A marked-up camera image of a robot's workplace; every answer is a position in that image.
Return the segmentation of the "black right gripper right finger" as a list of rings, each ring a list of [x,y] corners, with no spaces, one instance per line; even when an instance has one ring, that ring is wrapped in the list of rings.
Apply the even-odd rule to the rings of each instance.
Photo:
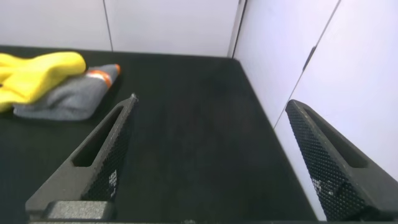
[[[328,221],[397,220],[393,177],[305,103],[285,112]]]

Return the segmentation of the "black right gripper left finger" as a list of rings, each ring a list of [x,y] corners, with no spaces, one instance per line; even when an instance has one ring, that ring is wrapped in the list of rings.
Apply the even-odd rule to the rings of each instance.
[[[105,201],[116,198],[133,128],[135,94],[119,102],[62,165],[26,201],[31,218],[41,218],[58,201]]]

